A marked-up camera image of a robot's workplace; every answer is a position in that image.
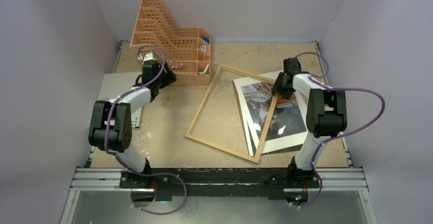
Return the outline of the white photo mat board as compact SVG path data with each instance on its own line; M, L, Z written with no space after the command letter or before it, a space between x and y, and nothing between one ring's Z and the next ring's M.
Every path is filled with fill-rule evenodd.
M240 119L244 127L244 135L247 142L248 153L250 156L254 156L256 154L256 151L259 146L260 138L257 137L255 132L253 132L253 129L251 128L252 125L251 117L247 114L248 108L240 87L242 85L255 84L260 82L262 81L255 80L249 77L238 78L232 81L234 94L236 96L236 101L238 104ZM302 97L300 92L296 91L293 94L297 99L301 111L301 115L303 117L303 122L304 122L306 116L306 110L307 110L306 102L304 101L304 98ZM264 145L262 147L262 153L267 154L279 150L285 150L287 148L296 148L303 144L306 136L307 136L307 130L306 132L295 134L292 136L285 136L285 137L281 137L269 141L265 140Z

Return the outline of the printed photo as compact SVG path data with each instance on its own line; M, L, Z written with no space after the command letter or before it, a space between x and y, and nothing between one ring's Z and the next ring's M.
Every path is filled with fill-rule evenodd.
M251 128L260 138L272 102L273 86L260 82L242 85L240 88L248 108L247 114L251 117ZM266 140L269 141L303 132L306 132L306 127L295 95L293 94L289 99L279 96Z

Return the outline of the wooden picture frame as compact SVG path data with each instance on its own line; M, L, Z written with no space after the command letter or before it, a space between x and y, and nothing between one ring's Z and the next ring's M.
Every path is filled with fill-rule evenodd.
M232 84L234 78L249 78L272 85L275 80L239 68L221 64L212 78L202 101L186 131L185 137L226 154L252 163L259 163L265 129L259 139L256 153L249 155L244 143L243 122L237 105L238 92Z

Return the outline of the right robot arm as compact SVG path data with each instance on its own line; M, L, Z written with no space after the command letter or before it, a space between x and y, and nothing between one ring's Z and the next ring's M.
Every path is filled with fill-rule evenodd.
M329 139L335 138L347 127L346 94L335 91L303 71L297 58L283 60L273 94L290 98L298 92L308 99L304 119L308 134L301 149L292 158L286 179L294 187L304 183L307 177L317 175L315 165Z

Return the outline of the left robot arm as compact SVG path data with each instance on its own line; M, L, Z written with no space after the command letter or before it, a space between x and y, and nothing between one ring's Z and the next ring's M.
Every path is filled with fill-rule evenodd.
M148 187L155 177L149 161L140 155L132 142L132 114L151 103L160 89L176 81L177 77L165 62L147 60L135 85L124 94L109 101L99 100L93 105L89 126L89 144L114 157L132 181L140 188Z

